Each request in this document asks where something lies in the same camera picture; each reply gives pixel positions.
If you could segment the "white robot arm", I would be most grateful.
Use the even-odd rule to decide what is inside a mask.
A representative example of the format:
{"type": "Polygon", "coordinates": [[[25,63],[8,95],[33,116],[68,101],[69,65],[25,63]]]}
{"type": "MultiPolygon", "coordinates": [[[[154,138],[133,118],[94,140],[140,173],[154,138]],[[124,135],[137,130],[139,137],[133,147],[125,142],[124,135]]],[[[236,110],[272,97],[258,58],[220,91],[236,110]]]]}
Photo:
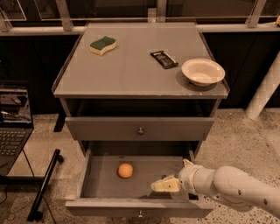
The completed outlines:
{"type": "MultiPolygon", "coordinates": [[[[181,71],[189,81],[199,87],[222,81],[224,69],[210,59],[189,59],[181,71]]],[[[203,194],[237,211],[250,211],[252,207],[280,218],[280,189],[266,185],[245,171],[232,166],[216,170],[207,169],[184,159],[184,168],[178,177],[167,176],[151,184],[157,193],[176,193],[180,190],[193,195],[203,194]]]]}

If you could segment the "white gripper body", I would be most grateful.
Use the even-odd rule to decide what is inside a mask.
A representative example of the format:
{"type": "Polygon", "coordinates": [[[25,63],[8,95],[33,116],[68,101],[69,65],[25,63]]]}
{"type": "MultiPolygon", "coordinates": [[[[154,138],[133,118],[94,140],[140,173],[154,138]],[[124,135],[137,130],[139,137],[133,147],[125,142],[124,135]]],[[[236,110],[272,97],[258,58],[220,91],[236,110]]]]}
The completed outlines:
{"type": "Polygon", "coordinates": [[[182,188],[191,194],[214,195],[214,170],[212,169],[190,164],[180,171],[178,178],[182,188]]]}

